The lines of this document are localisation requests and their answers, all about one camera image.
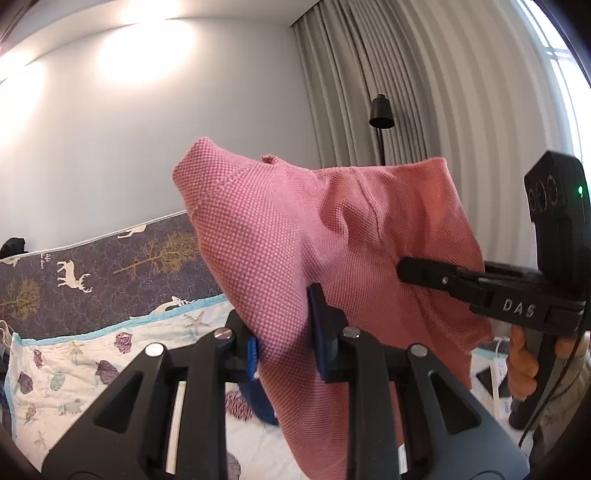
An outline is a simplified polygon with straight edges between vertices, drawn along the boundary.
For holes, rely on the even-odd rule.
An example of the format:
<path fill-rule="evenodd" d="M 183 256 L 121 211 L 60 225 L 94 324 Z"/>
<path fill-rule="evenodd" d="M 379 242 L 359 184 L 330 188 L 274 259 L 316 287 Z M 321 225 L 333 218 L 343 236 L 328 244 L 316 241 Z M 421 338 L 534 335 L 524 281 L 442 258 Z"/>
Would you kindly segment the right forearm beige sleeve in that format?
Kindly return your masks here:
<path fill-rule="evenodd" d="M 590 333 L 586 332 L 567 374 L 541 415 L 529 455 L 531 468 L 540 464 L 554 447 L 590 386 L 589 341 Z"/>

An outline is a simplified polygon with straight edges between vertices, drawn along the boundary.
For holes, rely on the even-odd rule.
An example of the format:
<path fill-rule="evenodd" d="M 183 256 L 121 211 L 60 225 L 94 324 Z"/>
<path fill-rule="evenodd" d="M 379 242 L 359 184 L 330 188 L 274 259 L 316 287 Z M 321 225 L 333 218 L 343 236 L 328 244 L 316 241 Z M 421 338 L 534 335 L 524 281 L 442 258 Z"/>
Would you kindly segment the right hand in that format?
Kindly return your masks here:
<path fill-rule="evenodd" d="M 590 332 L 585 332 L 574 358 L 585 356 L 590 342 Z M 576 338 L 560 338 L 555 345 L 557 359 L 568 359 L 575 346 Z M 523 327 L 511 327 L 510 353 L 507 361 L 508 386 L 511 394 L 518 400 L 526 400 L 537 388 L 535 380 L 539 364 L 537 357 L 526 346 L 526 332 Z"/>

